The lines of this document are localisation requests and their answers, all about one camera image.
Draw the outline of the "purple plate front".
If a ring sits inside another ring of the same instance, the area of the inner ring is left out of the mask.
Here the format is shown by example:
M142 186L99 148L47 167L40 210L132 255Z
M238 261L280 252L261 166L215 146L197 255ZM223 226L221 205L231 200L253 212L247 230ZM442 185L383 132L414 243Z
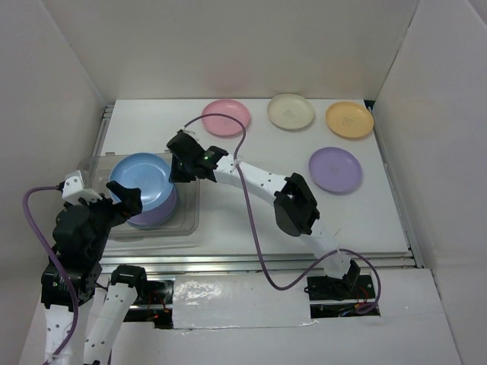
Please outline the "purple plate front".
M128 219L128 223L142 229L156 227L167 221L173 215L177 202L177 189L173 187L164 202L150 211L143 211L141 214L131 217Z

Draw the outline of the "blue plastic plate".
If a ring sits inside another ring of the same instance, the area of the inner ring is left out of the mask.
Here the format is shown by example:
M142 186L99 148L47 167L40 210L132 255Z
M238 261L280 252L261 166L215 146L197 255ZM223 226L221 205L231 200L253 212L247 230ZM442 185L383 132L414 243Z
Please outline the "blue plastic plate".
M141 190L142 211L159 208L176 192L170 181L171 167L156 154L137 153L124 157L111 170L109 181L127 189Z

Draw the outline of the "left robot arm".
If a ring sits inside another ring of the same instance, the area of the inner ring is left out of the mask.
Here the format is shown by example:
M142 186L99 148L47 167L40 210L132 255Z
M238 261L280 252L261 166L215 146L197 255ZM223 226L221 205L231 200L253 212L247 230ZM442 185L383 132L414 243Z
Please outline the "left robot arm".
M54 247L41 277L46 318L46 364L107 364L123 320L134 303L149 297L146 271L120 265L91 330L87 329L102 258L112 228L142 212L141 191L110 181L118 198L99 195L66 202L56 217Z

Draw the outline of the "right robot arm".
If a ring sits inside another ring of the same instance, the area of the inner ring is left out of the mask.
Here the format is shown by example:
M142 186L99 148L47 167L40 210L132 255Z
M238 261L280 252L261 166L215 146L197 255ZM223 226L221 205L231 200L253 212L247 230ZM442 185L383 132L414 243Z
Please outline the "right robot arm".
M333 236L326 231L320 219L317 200L302 175L276 175L244 163L236 155L216 146L204 149L196 139L182 130L170 139L167 148L172 154L170 179L173 182L189 183L197 179L208 179L243 190L259 263L274 289L289 290L313 268L320 266L325 273L323 288L329 290L332 296L341 300L357 290L360 268L347 255L348 251L340 249ZM266 267L250 205L251 195L270 204L278 228L289 236L301 239L317 258L290 284L277 285Z

